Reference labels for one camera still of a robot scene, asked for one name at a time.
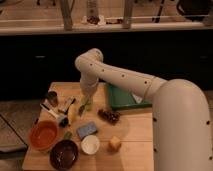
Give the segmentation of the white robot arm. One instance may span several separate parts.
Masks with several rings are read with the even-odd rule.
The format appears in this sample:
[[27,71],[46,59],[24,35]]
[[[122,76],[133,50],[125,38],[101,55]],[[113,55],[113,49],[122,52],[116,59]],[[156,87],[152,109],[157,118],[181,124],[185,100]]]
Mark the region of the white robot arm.
[[154,171],[213,171],[210,110],[196,84],[107,65],[97,48],[79,55],[75,67],[86,96],[104,80],[152,104]]

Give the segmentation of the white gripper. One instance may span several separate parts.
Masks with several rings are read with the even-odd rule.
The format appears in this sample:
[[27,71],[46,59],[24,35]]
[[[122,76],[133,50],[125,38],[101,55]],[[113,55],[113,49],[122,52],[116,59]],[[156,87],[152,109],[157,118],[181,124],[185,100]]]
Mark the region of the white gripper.
[[81,105],[85,104],[85,96],[87,96],[87,105],[90,106],[92,103],[91,97],[97,91],[97,87],[99,84],[99,80],[88,80],[88,79],[80,79],[80,88],[84,96],[81,97]]

